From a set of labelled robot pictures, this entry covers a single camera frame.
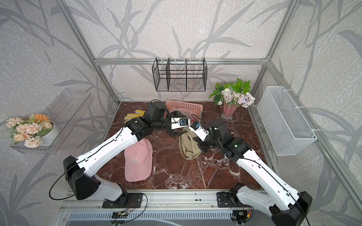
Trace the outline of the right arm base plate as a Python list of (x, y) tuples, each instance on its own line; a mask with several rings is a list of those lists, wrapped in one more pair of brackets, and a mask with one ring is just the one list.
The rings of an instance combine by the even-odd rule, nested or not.
[(252, 206), (241, 203), (237, 196), (230, 192), (218, 192), (216, 196), (217, 206), (219, 208), (253, 208)]

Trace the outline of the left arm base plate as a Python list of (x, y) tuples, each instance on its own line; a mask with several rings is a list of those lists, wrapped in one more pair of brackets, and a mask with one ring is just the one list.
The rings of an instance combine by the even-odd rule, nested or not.
[(131, 208), (139, 209), (142, 203), (143, 193), (124, 193), (117, 200), (110, 201), (105, 199), (102, 205), (103, 209)]

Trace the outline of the pink baseball cap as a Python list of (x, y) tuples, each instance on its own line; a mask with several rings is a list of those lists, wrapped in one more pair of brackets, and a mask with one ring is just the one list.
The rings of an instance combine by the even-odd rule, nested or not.
[(124, 151), (125, 179), (128, 182), (146, 180), (152, 172), (153, 147), (151, 142), (144, 138), (127, 147)]

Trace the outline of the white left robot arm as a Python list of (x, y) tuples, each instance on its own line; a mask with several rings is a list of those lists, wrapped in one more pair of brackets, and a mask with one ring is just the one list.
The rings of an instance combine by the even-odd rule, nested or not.
[(165, 130), (171, 137), (183, 134), (179, 128), (190, 126), (190, 119), (176, 111), (168, 112), (160, 101), (150, 102), (143, 116), (126, 122), (116, 134), (89, 152), (67, 157), (63, 161), (65, 178), (77, 200), (105, 199), (118, 201), (126, 191), (117, 184), (99, 178), (97, 172), (112, 158), (136, 144), (153, 131)]

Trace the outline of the beige baseball cap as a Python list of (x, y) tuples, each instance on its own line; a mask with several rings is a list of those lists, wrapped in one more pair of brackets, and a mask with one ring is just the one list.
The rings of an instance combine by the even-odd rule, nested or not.
[(194, 160), (201, 154), (198, 143), (194, 140), (198, 137), (188, 127), (182, 128), (182, 132), (184, 133), (179, 137), (180, 152), (186, 160)]

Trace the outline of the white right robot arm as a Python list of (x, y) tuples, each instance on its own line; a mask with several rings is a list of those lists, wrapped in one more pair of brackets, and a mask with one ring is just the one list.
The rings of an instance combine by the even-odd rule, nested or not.
[(231, 194), (237, 202), (268, 215), (276, 226), (299, 226), (307, 219), (312, 197), (282, 180), (251, 145), (242, 138), (233, 137), (223, 121), (212, 121), (208, 129), (196, 121), (189, 129), (195, 133), (194, 140), (201, 150), (216, 148), (251, 175), (266, 192), (262, 194), (246, 185), (237, 185), (236, 191)]

